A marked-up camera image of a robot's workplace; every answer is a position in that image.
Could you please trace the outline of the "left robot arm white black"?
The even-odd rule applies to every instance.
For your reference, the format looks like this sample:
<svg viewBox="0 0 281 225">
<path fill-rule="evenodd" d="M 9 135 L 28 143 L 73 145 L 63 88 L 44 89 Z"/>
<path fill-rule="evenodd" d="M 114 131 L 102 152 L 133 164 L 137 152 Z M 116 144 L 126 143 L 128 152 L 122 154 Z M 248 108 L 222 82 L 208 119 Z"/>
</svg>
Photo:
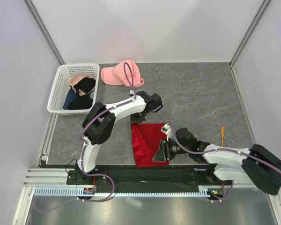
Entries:
<svg viewBox="0 0 281 225">
<path fill-rule="evenodd" d="M 146 116 L 158 112 L 162 107 L 162 98 L 158 94 L 149 95 L 145 91 L 113 104 L 95 103 L 82 123 L 80 138 L 84 144 L 78 160 L 80 171 L 77 179 L 82 184 L 92 182 L 92 170 L 96 166 L 99 149 L 110 138 L 117 121 L 129 117 L 132 124 L 142 123 L 146 121 Z"/>
</svg>

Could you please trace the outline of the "red cloth napkin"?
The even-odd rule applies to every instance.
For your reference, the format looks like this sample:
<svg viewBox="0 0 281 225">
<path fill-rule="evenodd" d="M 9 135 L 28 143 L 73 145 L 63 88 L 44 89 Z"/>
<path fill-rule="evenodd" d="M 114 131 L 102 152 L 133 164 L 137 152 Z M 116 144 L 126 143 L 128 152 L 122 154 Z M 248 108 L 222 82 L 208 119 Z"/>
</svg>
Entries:
<svg viewBox="0 0 281 225">
<path fill-rule="evenodd" d="M 168 166 L 169 162 L 153 162 L 159 150 L 160 141 L 166 139 L 161 129 L 164 123 L 139 123 L 131 125 L 131 139 L 137 167 Z"/>
</svg>

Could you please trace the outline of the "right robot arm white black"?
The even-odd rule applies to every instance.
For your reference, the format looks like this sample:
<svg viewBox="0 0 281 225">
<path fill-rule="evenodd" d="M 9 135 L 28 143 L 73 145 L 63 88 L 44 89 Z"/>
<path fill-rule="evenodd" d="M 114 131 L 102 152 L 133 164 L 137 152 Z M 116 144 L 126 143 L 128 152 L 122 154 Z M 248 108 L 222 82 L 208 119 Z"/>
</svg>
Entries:
<svg viewBox="0 0 281 225">
<path fill-rule="evenodd" d="M 160 141 L 153 162 L 167 162 L 187 153 L 197 163 L 214 166 L 205 172 L 209 184 L 226 180 L 252 183 L 270 195 L 277 195 L 281 188 L 281 160 L 262 145 L 240 149 L 217 146 L 197 140 L 187 128 L 173 133 L 169 124 L 165 124 L 161 132 L 166 138 Z"/>
</svg>

